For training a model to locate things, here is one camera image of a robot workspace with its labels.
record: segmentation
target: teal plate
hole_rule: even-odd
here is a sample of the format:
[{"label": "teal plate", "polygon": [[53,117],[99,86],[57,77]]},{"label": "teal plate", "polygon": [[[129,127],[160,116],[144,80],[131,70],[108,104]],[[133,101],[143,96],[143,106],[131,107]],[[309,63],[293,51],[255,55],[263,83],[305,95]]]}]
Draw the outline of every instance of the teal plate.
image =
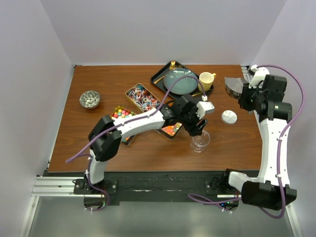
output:
[{"label": "teal plate", "polygon": [[[164,86],[169,89],[172,84],[180,77],[183,76],[192,76],[197,78],[197,76],[186,68],[176,68],[172,71],[168,72],[163,79]],[[172,93],[177,95],[185,95],[193,92],[198,86],[197,80],[193,78],[184,78],[177,82],[172,89],[170,90]]]}]

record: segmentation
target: silver bowl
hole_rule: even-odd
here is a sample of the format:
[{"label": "silver bowl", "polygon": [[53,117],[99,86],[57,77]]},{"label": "silver bowl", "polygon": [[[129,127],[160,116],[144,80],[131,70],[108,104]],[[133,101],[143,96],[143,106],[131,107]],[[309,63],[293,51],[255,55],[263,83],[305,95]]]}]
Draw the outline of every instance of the silver bowl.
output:
[{"label": "silver bowl", "polygon": [[100,104],[101,96],[97,91],[89,90],[80,96],[79,102],[86,109],[94,109]]},{"label": "silver bowl", "polygon": [[247,83],[244,78],[225,78],[226,93],[238,100],[241,97],[243,84]]}]

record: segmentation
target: gold object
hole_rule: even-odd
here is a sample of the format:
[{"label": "gold object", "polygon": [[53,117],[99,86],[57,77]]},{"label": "gold object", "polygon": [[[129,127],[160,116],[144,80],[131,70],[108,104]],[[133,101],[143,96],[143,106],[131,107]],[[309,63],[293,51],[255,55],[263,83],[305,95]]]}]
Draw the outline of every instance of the gold object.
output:
[{"label": "gold object", "polygon": [[169,69],[170,69],[170,70],[173,70],[173,69],[175,69],[175,68],[177,68],[177,67],[176,67],[176,61],[171,61]]},{"label": "gold object", "polygon": [[199,92],[199,93],[197,93],[197,94],[192,95],[192,97],[195,97],[195,96],[197,96],[197,95],[202,95],[202,94],[203,94],[203,92]]},{"label": "gold object", "polygon": [[159,79],[157,79],[155,82],[154,82],[154,84],[156,84],[157,82],[159,82],[161,79],[163,79],[164,78],[164,76],[162,76],[161,78],[159,78]]}]

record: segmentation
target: clear glass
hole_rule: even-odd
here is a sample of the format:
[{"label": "clear glass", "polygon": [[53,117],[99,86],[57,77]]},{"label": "clear glass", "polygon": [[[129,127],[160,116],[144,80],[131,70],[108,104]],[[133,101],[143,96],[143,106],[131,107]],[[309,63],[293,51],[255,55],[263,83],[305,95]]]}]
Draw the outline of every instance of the clear glass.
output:
[{"label": "clear glass", "polygon": [[190,146],[193,151],[200,153],[206,149],[206,146],[209,144],[210,140],[211,140],[211,137],[209,133],[203,130],[201,136],[192,137]]}]

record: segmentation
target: white wall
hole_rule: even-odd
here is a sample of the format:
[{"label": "white wall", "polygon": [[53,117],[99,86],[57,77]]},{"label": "white wall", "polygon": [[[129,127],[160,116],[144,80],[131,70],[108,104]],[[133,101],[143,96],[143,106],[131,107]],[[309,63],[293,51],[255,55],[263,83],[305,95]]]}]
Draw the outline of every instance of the white wall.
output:
[{"label": "white wall", "polygon": [[72,65],[39,0],[0,1],[0,236],[18,236],[54,145]]},{"label": "white wall", "polygon": [[41,2],[73,64],[247,64],[286,0]]},{"label": "white wall", "polygon": [[[284,66],[302,82],[306,105],[289,134],[288,171],[291,187],[297,189],[293,203],[306,237],[315,236],[316,180],[316,1],[288,0],[254,63]],[[295,82],[288,78],[285,101],[295,112],[301,96]]]}]

